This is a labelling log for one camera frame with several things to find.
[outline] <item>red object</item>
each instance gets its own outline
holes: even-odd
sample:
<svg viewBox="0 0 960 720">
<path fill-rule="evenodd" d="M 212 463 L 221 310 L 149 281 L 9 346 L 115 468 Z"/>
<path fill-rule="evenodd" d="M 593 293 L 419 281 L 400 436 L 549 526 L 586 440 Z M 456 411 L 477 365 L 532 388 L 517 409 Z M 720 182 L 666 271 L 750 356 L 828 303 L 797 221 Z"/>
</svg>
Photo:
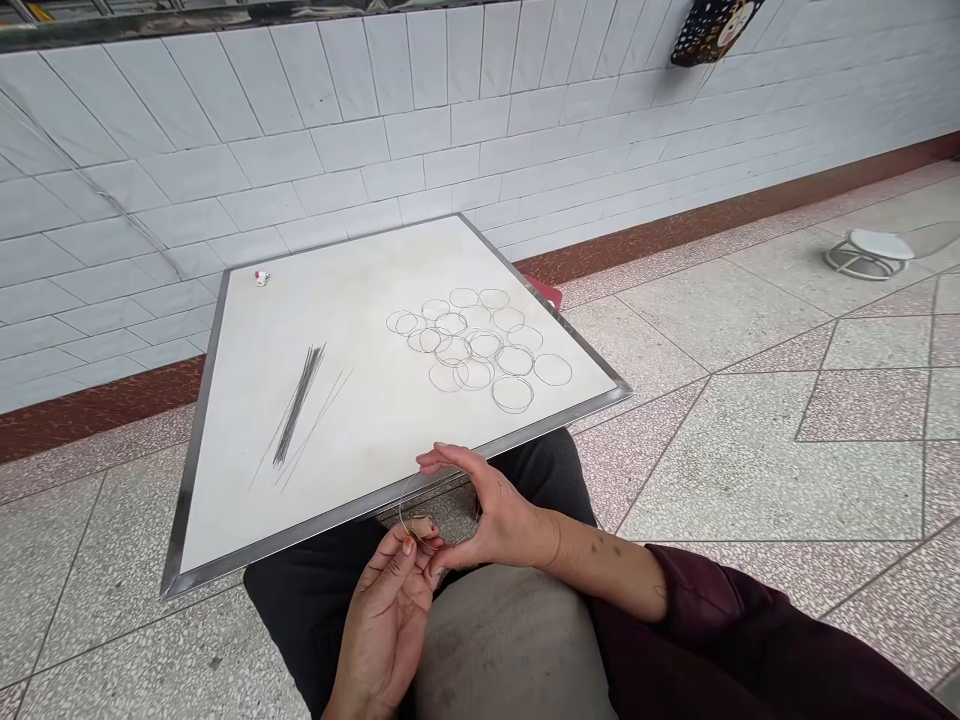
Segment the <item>red object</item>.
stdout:
<svg viewBox="0 0 960 720">
<path fill-rule="evenodd" d="M 560 292 L 560 290 L 558 290 L 555 287 L 551 287 L 550 285 L 544 285 L 542 282 L 540 282 L 536 278 L 530 277 L 529 275 L 524 275 L 524 277 L 527 279 L 527 281 L 531 285 L 533 285 L 537 289 L 538 293 L 540 293 L 547 300 L 553 303 L 553 306 L 557 310 L 560 309 L 560 303 L 563 302 L 563 293 Z"/>
</svg>

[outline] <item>forearm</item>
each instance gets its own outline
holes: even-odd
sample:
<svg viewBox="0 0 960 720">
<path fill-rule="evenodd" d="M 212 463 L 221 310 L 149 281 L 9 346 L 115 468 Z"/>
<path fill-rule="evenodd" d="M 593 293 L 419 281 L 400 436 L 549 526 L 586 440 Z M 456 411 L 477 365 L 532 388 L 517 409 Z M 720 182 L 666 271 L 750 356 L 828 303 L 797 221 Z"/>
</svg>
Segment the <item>forearm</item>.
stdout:
<svg viewBox="0 0 960 720">
<path fill-rule="evenodd" d="M 561 513 L 540 513 L 554 549 L 539 570 L 644 622 L 666 617 L 667 582 L 653 553 Z"/>
</svg>

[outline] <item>white stool seat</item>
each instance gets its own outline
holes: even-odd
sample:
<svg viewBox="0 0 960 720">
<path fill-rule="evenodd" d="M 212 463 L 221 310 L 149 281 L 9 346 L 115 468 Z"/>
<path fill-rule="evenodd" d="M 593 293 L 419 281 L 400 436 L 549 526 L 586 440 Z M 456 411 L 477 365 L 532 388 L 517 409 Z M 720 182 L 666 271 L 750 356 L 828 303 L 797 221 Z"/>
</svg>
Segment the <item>white stool seat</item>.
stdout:
<svg viewBox="0 0 960 720">
<path fill-rule="evenodd" d="M 850 244 L 859 250 L 889 260 L 913 260 L 916 256 L 906 241 L 894 233 L 874 230 L 851 230 L 847 234 Z"/>
</svg>

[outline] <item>small stool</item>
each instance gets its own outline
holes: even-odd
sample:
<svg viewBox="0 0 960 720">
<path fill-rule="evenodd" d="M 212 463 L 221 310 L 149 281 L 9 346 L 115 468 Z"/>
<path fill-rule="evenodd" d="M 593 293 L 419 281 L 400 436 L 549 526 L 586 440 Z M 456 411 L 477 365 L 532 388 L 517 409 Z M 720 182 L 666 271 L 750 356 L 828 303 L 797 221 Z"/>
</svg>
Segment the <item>small stool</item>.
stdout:
<svg viewBox="0 0 960 720">
<path fill-rule="evenodd" d="M 823 259 L 834 270 L 861 280 L 889 280 L 902 272 L 916 255 L 894 233 L 851 230 Z"/>
</svg>

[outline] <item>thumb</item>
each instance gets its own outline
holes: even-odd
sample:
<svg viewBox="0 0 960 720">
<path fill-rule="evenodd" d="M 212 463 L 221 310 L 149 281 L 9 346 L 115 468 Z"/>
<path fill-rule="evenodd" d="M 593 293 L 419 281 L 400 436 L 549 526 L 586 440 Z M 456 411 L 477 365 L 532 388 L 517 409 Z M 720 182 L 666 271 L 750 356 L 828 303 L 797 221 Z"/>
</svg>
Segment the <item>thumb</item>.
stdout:
<svg viewBox="0 0 960 720">
<path fill-rule="evenodd" d="M 464 540 L 456 545 L 447 545 L 438 550 L 430 562 L 427 564 L 427 576 L 431 583 L 436 584 L 440 580 L 440 574 L 444 570 L 459 570 L 460 568 L 473 567 L 480 563 L 487 562 L 486 554 L 482 545 L 477 542 L 476 537 Z"/>
<path fill-rule="evenodd" d="M 380 577 L 370 586 L 368 595 L 377 604 L 384 607 L 393 602 L 393 599 L 403 587 L 404 580 L 417 564 L 417 543 L 409 535 L 403 541 L 403 546 L 393 560 L 383 569 Z"/>
</svg>

